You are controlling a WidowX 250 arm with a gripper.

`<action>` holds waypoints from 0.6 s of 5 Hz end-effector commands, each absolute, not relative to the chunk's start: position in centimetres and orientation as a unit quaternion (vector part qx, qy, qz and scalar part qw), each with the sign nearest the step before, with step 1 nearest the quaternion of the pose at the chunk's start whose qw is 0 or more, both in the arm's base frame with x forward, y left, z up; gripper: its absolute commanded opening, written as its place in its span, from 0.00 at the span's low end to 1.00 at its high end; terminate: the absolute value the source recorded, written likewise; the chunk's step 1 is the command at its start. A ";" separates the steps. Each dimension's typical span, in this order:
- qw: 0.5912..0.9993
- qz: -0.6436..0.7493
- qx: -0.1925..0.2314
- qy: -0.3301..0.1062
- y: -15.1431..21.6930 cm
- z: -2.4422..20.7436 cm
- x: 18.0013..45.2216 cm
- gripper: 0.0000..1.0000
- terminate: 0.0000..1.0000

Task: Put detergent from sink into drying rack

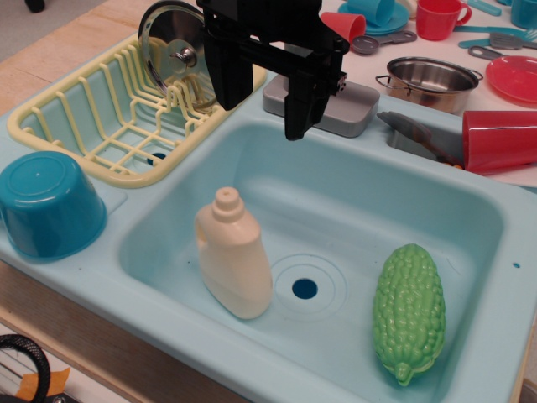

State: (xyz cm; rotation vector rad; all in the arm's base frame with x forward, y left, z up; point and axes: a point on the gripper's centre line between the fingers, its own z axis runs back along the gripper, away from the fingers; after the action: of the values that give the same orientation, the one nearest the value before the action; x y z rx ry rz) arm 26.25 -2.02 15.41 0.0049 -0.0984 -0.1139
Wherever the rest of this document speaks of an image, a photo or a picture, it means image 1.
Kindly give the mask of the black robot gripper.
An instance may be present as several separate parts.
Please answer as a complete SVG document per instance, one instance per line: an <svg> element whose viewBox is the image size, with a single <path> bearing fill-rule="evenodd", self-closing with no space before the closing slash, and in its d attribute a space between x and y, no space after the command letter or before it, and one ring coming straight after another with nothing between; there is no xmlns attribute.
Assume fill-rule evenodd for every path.
<svg viewBox="0 0 537 403"><path fill-rule="evenodd" d="M289 78L284 133L302 139L347 78L348 42L320 17L321 1L199 1L206 66L218 103L232 110L253 92L253 66ZM296 79L313 76L313 82Z"/></svg>

